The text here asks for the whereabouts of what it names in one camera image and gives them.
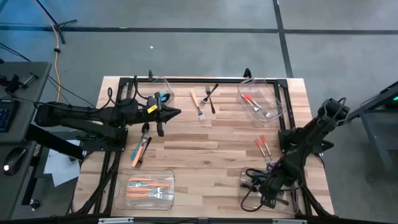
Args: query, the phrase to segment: yellow label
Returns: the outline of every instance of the yellow label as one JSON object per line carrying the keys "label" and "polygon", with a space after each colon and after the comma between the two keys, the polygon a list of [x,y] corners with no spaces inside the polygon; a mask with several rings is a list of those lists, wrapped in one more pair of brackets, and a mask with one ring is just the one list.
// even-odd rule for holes
{"label": "yellow label", "polygon": [[154,105],[154,106],[151,106],[147,111],[148,111],[148,113],[152,113],[156,109],[157,109],[157,105]]}

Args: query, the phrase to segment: desk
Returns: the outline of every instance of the desk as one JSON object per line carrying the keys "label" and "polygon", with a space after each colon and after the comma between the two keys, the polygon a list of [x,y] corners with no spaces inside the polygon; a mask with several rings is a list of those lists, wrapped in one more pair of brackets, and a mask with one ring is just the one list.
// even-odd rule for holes
{"label": "desk", "polygon": [[[106,103],[107,88],[118,89],[120,77],[104,77],[97,107]],[[304,126],[311,119],[303,79],[288,79],[290,99],[296,126]],[[198,99],[205,97],[204,83],[171,83],[175,94],[172,107],[182,110],[164,125],[165,136],[158,137],[151,124],[151,144],[144,156],[141,169],[171,169],[175,173],[174,205],[167,211],[117,210],[112,216],[129,217],[228,217],[270,218],[291,217],[274,212],[245,212],[237,200],[239,173],[243,167],[264,167],[264,159],[254,143],[261,134],[267,136],[274,159],[280,157],[277,131],[278,120],[263,128],[255,128],[236,101],[236,84],[220,84],[212,94],[216,114],[206,105],[202,112],[206,120],[199,122],[190,98],[195,90]],[[129,137],[122,153],[119,171],[132,169],[130,155],[141,137],[141,125],[127,126]],[[80,208],[93,193],[100,179],[104,153],[92,153],[81,167],[75,191],[74,206]],[[325,171],[319,158],[310,156],[305,166],[307,185],[324,208],[333,213]]]}

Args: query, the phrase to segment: white paper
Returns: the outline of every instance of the white paper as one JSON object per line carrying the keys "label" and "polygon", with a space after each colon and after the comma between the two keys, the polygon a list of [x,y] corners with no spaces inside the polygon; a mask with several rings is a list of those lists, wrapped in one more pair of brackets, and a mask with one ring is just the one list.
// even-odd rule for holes
{"label": "white paper", "polygon": [[[77,140],[69,140],[68,142],[76,146],[80,144],[80,141]],[[58,186],[79,176],[79,161],[77,159],[71,161],[68,156],[50,149],[44,174],[52,174],[54,186]]]}

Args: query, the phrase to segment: black tripod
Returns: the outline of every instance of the black tripod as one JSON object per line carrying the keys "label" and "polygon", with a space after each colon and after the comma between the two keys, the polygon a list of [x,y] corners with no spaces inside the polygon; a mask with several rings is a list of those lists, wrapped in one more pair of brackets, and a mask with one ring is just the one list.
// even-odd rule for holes
{"label": "black tripod", "polygon": [[49,18],[53,21],[54,23],[54,28],[57,30],[57,32],[60,34],[61,37],[61,41],[63,44],[66,44],[65,42],[65,38],[63,37],[62,31],[61,31],[61,27],[62,25],[67,25],[69,23],[73,23],[73,22],[77,22],[77,19],[71,20],[71,21],[66,21],[66,22],[61,22],[60,24],[58,22],[55,21],[55,19],[51,16],[51,14],[44,8],[44,6],[42,5],[42,3],[39,0],[36,0],[37,3],[40,5],[40,7],[45,11],[45,13],[49,16]]}

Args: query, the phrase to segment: utensil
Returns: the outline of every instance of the utensil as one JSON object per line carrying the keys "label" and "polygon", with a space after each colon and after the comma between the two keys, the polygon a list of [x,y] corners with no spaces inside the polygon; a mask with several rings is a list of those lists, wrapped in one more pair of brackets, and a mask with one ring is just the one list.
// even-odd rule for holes
{"label": "utensil", "polygon": [[211,92],[206,93],[207,96],[201,101],[201,104],[205,105],[207,103],[207,99],[210,97],[210,95],[213,93],[213,91],[215,91],[218,87],[218,83],[213,87],[213,89],[211,90]]}
{"label": "utensil", "polygon": [[266,111],[264,111],[264,110],[262,109],[262,107],[253,99],[253,97],[251,97],[251,95],[245,94],[244,97],[245,97],[248,101],[250,101],[251,103],[254,103],[254,104],[258,107],[258,110],[254,110],[255,112],[264,115],[266,118],[269,118],[269,119],[273,118],[273,115],[270,114],[270,113],[268,113],[268,112],[266,112]]}
{"label": "utensil", "polygon": [[149,138],[149,130],[146,130],[145,134],[144,134],[144,137],[142,137],[142,144],[141,144],[140,148],[138,149],[137,154],[134,157],[134,160],[133,160],[133,162],[131,164],[132,167],[135,167],[137,165],[138,159],[139,159],[139,157],[141,155],[142,147],[145,144],[145,142],[148,141],[148,138]]}
{"label": "utensil", "polygon": [[267,159],[267,156],[266,156],[266,154],[264,153],[264,151],[262,150],[262,147],[261,147],[261,145],[260,145],[260,141],[259,141],[258,139],[256,139],[256,144],[257,144],[257,146],[259,147],[259,149],[260,149],[262,155],[264,156],[264,158]]}
{"label": "utensil", "polygon": [[129,179],[129,182],[135,182],[135,181],[136,182],[139,182],[139,181],[147,182],[147,181],[154,181],[154,180],[158,180],[158,179],[132,177],[132,178]]}
{"label": "utensil", "polygon": [[145,154],[145,152],[146,152],[146,150],[147,150],[147,148],[148,148],[148,146],[149,146],[149,143],[152,141],[152,138],[151,137],[149,137],[148,138],[148,141],[147,141],[147,144],[145,145],[145,148],[142,150],[142,154],[141,154],[141,156],[139,157],[139,159],[138,159],[138,162],[137,162],[137,165],[136,165],[136,167],[137,168],[140,168],[141,167],[141,165],[142,165],[142,162],[144,162],[144,154]]}
{"label": "utensil", "polygon": [[164,193],[168,191],[168,189],[163,188],[163,187],[156,187],[154,189],[145,189],[145,188],[139,188],[139,187],[128,187],[127,192],[153,192],[153,193]]}
{"label": "utensil", "polygon": [[270,150],[269,150],[269,148],[268,148],[268,144],[267,144],[266,136],[265,136],[265,135],[261,135],[261,136],[260,136],[260,138],[261,138],[261,141],[262,141],[262,143],[264,143],[264,145],[266,146],[266,148],[267,148],[267,151],[268,151],[268,154],[269,154],[269,157],[271,158],[271,162],[272,162],[272,161],[273,161],[273,159],[272,159],[271,152],[270,152]]}
{"label": "utensil", "polygon": [[[210,87],[209,86],[206,86],[206,94],[207,95],[210,95]],[[216,110],[214,109],[214,106],[213,106],[213,102],[211,101],[211,97],[209,97],[209,100],[210,100],[210,105],[211,105],[211,112],[213,113],[213,114],[215,114],[216,113]]]}
{"label": "utensil", "polygon": [[246,98],[246,95],[241,95],[241,96],[242,96],[242,98],[244,98],[244,99],[251,105],[251,107],[253,108],[253,110],[254,110],[255,112],[259,111],[260,108],[254,106],[254,105],[250,102],[250,100]]}
{"label": "utensil", "polygon": [[197,101],[197,97],[196,97],[195,92],[193,90],[191,90],[191,96],[192,96],[193,102],[195,103],[195,105],[198,108],[199,120],[200,121],[204,121],[205,120],[205,115],[203,115],[203,113],[199,109],[199,104],[198,104],[198,101]]}
{"label": "utensil", "polygon": [[166,198],[171,198],[172,196],[169,194],[163,194],[161,192],[148,193],[148,194],[135,194],[135,193],[126,194],[126,198],[148,198],[148,197],[155,197],[157,199],[166,199]]}
{"label": "utensil", "polygon": [[167,183],[150,183],[150,184],[143,184],[140,182],[129,182],[127,184],[128,187],[170,187],[170,184]]}
{"label": "utensil", "polygon": [[150,128],[150,126],[149,126],[149,123],[148,123],[148,122],[146,122],[146,123],[144,123],[144,125],[142,125],[142,128],[141,128],[142,137],[141,137],[140,141],[138,142],[138,144],[137,144],[135,150],[132,152],[130,159],[134,160],[134,158],[135,158],[136,155],[137,155],[137,152],[138,152],[139,147],[140,147],[140,146],[143,146],[144,143],[142,142],[142,139],[144,138],[145,133],[146,133],[146,132],[149,132],[149,128]]}

